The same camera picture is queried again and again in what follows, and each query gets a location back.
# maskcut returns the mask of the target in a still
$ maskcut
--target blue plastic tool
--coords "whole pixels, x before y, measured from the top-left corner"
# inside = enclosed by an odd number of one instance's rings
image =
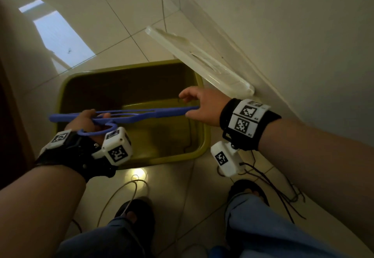
[[[102,116],[97,116],[92,118],[93,123],[96,125],[106,125],[111,126],[111,128],[98,131],[98,132],[84,132],[83,130],[78,131],[79,135],[82,136],[97,136],[106,134],[108,132],[114,131],[118,128],[117,124],[128,124],[135,123],[148,118],[161,118],[161,117],[171,117],[171,116],[181,116],[187,111],[192,109],[199,109],[199,106],[186,106],[186,107],[173,107],[173,108],[155,108],[155,109],[127,109],[127,110],[107,110],[107,111],[97,111],[97,114],[103,114],[109,112],[111,118],[102,118]],[[57,122],[71,122],[74,120],[79,113],[69,113],[69,114],[52,114],[49,116],[49,121],[53,123]]]

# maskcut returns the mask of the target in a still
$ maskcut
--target hand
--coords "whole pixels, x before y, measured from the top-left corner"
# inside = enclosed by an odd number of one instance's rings
[[[231,98],[219,90],[211,88],[188,87],[181,91],[179,98],[185,103],[191,100],[200,100],[200,108],[190,110],[185,115],[187,118],[201,121],[210,126],[220,126],[222,109]]]
[[[104,130],[104,126],[95,125],[91,118],[96,116],[95,109],[84,110],[81,112],[72,122],[66,125],[65,130],[72,129],[73,131],[79,131],[83,129],[85,132],[97,132]],[[110,118],[110,113],[104,113],[103,118]],[[92,140],[97,142],[99,145],[102,145],[104,142],[105,135],[92,136]]]

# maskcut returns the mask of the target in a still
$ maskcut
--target leg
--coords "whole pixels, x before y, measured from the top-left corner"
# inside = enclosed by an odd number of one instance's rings
[[[152,209],[143,200],[136,199],[124,213],[128,203],[121,206],[107,226],[63,241],[55,257],[151,257]]]
[[[235,182],[229,198],[226,239],[234,256],[262,252],[276,257],[343,257],[274,213],[265,204],[266,195],[254,182]]]

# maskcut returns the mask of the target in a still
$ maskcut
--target blue jeans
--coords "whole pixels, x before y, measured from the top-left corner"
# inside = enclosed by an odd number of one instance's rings
[[[227,205],[225,221],[230,254],[218,247],[212,249],[209,258],[344,257],[274,213],[252,194],[234,196]],[[56,253],[56,257],[144,256],[131,223],[122,217],[63,241]]]

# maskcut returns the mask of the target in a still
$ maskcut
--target black wristband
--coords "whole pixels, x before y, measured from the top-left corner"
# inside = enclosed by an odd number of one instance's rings
[[[99,149],[98,144],[91,138],[71,132],[61,147],[45,150],[36,160],[35,167],[67,166],[82,175],[86,182],[94,176],[113,177],[117,166],[112,166],[106,157],[94,159],[91,156]]]
[[[233,112],[240,102],[241,102],[240,99],[232,99],[227,103],[224,109],[222,109],[222,112],[220,115],[220,126],[221,126],[221,129],[223,130],[222,137],[228,140],[229,142],[231,142],[233,146],[235,146],[238,149],[242,149],[244,151],[249,151],[249,150],[258,151],[258,144],[259,144],[259,141],[261,139],[261,136],[266,126],[269,123],[277,119],[280,119],[282,117],[270,110],[266,111],[258,123],[256,132],[253,138],[250,138],[247,135],[244,135],[228,127],[231,117],[233,115]]]

